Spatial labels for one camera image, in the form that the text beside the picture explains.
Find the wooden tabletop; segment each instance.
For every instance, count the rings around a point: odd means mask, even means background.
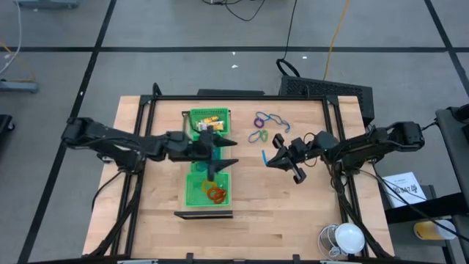
[[[340,97],[339,102],[346,137],[363,134],[357,98]],[[114,127],[132,133],[138,104],[139,97],[121,97]],[[178,210],[181,171],[187,164],[148,161],[132,257],[182,259],[193,252],[197,259],[291,260],[293,254],[299,254],[302,260],[324,259],[317,248],[317,236],[324,226],[340,222],[339,204],[324,163],[318,161],[313,168],[300,165],[308,176],[296,185],[292,172],[267,168],[261,154],[261,150],[267,158],[276,154],[271,143],[275,133],[282,133],[287,143],[307,132],[325,131],[322,104],[297,100],[159,100],[152,134],[181,130],[181,111],[212,107],[231,110],[231,139],[238,142],[238,146],[232,147],[232,157],[239,159],[231,167],[234,218],[183,220],[174,216]],[[284,126],[266,122],[269,140],[248,143],[249,134],[256,130],[253,126],[256,111],[280,115],[291,124],[290,132],[285,133]],[[330,115],[335,128],[332,107]],[[373,172],[368,165],[363,169]],[[115,172],[115,165],[105,165],[100,184]],[[94,250],[116,221],[123,179],[113,182],[97,198],[84,253]],[[355,184],[364,224],[384,250],[394,254],[377,181],[361,174],[355,176]],[[126,225],[121,245],[125,244],[127,231]]]

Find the purple rubber band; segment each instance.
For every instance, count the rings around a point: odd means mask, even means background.
[[[256,128],[263,128],[264,127],[264,120],[256,117],[256,119],[254,120],[254,125],[256,126]]]

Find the white paper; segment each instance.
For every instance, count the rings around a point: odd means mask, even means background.
[[[426,201],[426,197],[420,184],[416,179],[413,172],[407,172],[400,175],[393,175],[383,177],[386,183],[392,187],[404,200],[410,204]],[[393,208],[401,207],[406,205],[398,198],[398,196],[392,192],[387,186],[383,184],[384,190],[387,192],[389,202]]]

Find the gray floor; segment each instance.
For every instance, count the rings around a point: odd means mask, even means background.
[[[92,47],[109,0],[82,0],[76,10],[23,10],[23,45]],[[233,6],[248,17],[259,1]],[[290,45],[328,46],[344,0],[299,0]],[[466,0],[433,1],[450,41],[469,46]],[[224,7],[200,1],[118,0],[103,46],[282,46],[293,1],[268,0],[245,23]],[[16,8],[0,1],[0,41],[17,45]],[[423,0],[353,0],[336,46],[443,47]],[[0,94],[0,113],[11,114],[17,129],[0,160],[0,263],[18,259],[43,192],[90,53],[35,53],[21,56],[34,69],[40,92]],[[166,95],[198,89],[256,89],[278,93],[281,75],[275,52],[100,53],[80,116],[111,125],[119,97],[147,94],[154,81]],[[322,78],[326,53],[291,52],[287,59],[303,76]],[[457,54],[469,69],[469,54]],[[2,78],[27,74],[14,64]],[[468,94],[447,53],[334,53],[329,81],[373,87],[376,125],[397,120],[430,123],[436,109],[468,102]],[[458,185],[437,128],[425,131],[417,153],[393,153],[377,168],[382,175],[413,171],[422,184],[436,185],[438,196]],[[68,151],[30,260],[79,257],[90,202],[102,164],[91,152]],[[440,249],[394,244],[409,260],[444,262]]]

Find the yellow cable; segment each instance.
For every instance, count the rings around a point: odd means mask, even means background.
[[[14,53],[5,45],[5,43],[0,42],[0,45],[5,49],[5,51],[8,51],[8,53],[13,56]],[[15,81],[15,82],[35,82],[36,81],[36,76],[34,75],[34,72],[32,69],[19,57],[16,56],[16,60],[20,63],[21,67],[23,69],[29,71],[29,74],[31,74],[31,78],[29,79],[13,79],[13,80],[8,80],[8,81]]]
[[[323,81],[328,76],[329,60],[330,60],[330,55],[332,54],[332,47],[334,47],[334,42],[336,41],[336,37],[339,34],[340,27],[342,26],[342,22],[344,22],[345,13],[347,12],[347,8],[349,7],[349,4],[350,4],[350,0],[345,0],[345,7],[344,7],[344,10],[342,11],[342,15],[340,16],[339,25],[337,25],[336,33],[334,33],[334,36],[332,37],[332,41],[330,42],[328,60],[325,63],[324,77],[322,77]]]

